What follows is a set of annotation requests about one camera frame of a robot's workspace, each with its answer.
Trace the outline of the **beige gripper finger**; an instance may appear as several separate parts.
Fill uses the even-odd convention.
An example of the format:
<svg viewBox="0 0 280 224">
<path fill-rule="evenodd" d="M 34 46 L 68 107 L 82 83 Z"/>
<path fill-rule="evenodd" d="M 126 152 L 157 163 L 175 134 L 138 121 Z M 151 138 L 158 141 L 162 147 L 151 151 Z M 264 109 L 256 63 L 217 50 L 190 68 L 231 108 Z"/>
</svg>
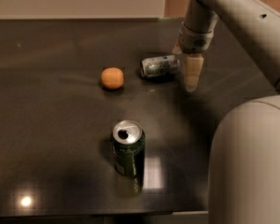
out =
<svg viewBox="0 0 280 224">
<path fill-rule="evenodd" d="M 172 48 L 172 53 L 173 53 L 174 55 L 179 55 L 179 54 L 182 53 L 182 50 L 181 50 L 181 48 L 180 48 L 180 46 L 179 46 L 179 42 L 178 42 L 178 41 L 175 42 L 175 44 L 174 44 L 174 46 L 173 46 L 173 48 Z"/>
<path fill-rule="evenodd" d="M 193 92 L 197 89 L 200 74 L 203 68 L 203 56 L 201 53 L 191 53 L 186 59 L 186 91 Z"/>
</svg>

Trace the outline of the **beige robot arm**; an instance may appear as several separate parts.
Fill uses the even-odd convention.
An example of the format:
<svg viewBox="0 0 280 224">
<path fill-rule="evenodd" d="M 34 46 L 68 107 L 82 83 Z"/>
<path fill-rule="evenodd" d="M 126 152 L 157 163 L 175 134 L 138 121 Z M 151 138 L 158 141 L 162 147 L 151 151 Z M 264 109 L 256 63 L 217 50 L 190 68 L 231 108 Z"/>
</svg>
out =
<svg viewBox="0 0 280 224">
<path fill-rule="evenodd" d="M 190 0 L 175 53 L 185 53 L 186 87 L 195 60 L 223 21 L 275 96 L 235 107 L 219 123 L 209 161 L 210 224 L 280 224 L 280 12 L 260 0 Z"/>
</svg>

